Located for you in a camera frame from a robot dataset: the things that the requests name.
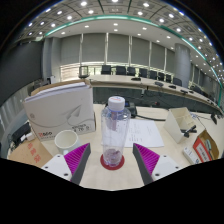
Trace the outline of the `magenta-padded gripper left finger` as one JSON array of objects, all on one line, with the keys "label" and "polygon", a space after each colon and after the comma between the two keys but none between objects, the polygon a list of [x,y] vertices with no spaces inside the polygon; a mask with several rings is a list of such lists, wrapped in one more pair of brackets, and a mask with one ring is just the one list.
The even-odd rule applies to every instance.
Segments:
[{"label": "magenta-padded gripper left finger", "polygon": [[55,155],[42,167],[42,169],[79,185],[90,154],[90,144],[87,143],[79,146],[66,155]]}]

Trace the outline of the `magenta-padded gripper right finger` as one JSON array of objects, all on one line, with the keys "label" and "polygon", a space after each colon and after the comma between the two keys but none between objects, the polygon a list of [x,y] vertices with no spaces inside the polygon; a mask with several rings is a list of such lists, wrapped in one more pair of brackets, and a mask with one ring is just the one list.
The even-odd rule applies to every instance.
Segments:
[{"label": "magenta-padded gripper right finger", "polygon": [[133,155],[135,156],[145,185],[181,169],[181,166],[168,155],[158,155],[152,150],[137,143],[133,144]]}]

